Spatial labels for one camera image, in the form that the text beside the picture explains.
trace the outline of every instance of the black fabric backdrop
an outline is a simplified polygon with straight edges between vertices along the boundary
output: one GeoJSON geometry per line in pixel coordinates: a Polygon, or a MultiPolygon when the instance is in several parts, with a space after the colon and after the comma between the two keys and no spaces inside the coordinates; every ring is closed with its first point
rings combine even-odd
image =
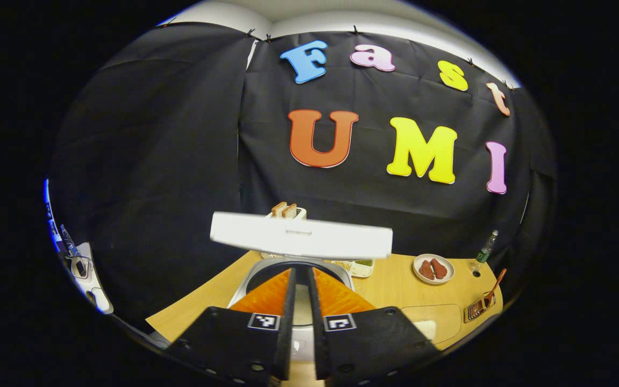
{"type": "Polygon", "coordinates": [[[307,208],[313,219],[393,228],[395,253],[474,257],[497,228],[489,263],[496,272],[508,267],[504,296],[517,295],[555,203],[552,140],[525,91],[508,90],[440,49],[378,34],[259,42],[246,72],[251,44],[219,25],[156,28],[98,71],[64,121],[50,174],[52,206],[76,242],[91,242],[118,316],[151,331],[144,318],[241,255],[208,239],[213,211],[265,214],[281,200],[307,208]],[[279,56],[316,39],[329,46],[327,73],[297,85],[279,56]],[[351,63],[356,44],[385,47],[396,70],[351,63]],[[440,60],[462,68],[467,91],[444,85],[440,60]],[[499,112],[487,82],[506,95],[510,117],[499,112]],[[359,115],[342,164],[322,169],[293,159],[287,115],[297,109],[322,113],[319,151],[333,145],[331,112],[359,115]],[[457,132],[454,184],[386,172],[393,117],[415,120],[427,140],[437,126],[457,132]],[[487,141],[508,150],[505,195],[486,189],[487,141]]]}

